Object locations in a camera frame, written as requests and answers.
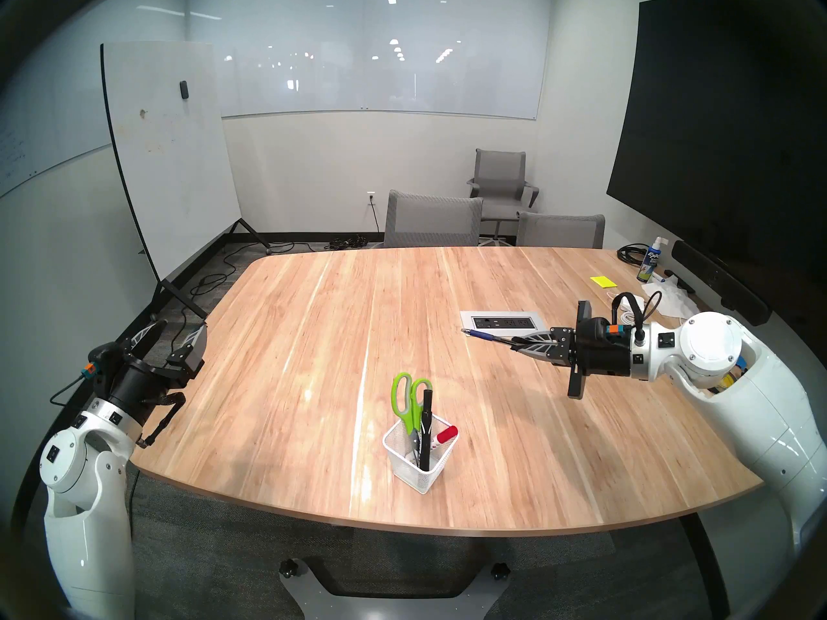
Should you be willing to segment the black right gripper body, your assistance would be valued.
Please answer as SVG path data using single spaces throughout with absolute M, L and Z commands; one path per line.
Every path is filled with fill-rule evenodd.
M 576 363 L 571 367 L 567 389 L 569 398 L 581 399 L 585 379 L 590 375 L 629 377 L 632 366 L 633 328 L 592 316 L 591 304 L 580 300 L 577 307 L 571 352 Z

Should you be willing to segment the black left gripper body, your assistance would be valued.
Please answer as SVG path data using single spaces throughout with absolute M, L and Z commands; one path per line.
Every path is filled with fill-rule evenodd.
M 116 374 L 107 401 L 143 426 L 159 405 L 181 408 L 186 397 L 180 390 L 185 385 L 186 374 L 180 367 L 158 368 L 131 359 Z

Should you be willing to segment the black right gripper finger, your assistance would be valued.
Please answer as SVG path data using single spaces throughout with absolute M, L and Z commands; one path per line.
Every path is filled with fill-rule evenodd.
M 569 344 L 523 344 L 517 345 L 515 351 L 554 366 L 572 367 L 576 363 Z
M 551 328 L 546 331 L 535 331 L 521 336 L 514 336 L 510 342 L 512 346 L 517 348 L 568 348 L 571 346 L 574 335 L 575 331 L 572 328 Z

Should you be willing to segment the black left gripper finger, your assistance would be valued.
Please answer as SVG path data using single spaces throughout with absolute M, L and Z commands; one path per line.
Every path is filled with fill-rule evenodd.
M 159 341 L 161 334 L 168 325 L 168 320 L 159 319 L 141 329 L 132 337 L 122 342 L 122 361 L 124 363 L 144 363 L 146 355 Z
M 187 384 L 196 378 L 204 366 L 204 352 L 208 340 L 208 325 L 204 322 L 190 333 L 183 345 L 167 356 L 167 370 L 170 371 L 171 384 Z

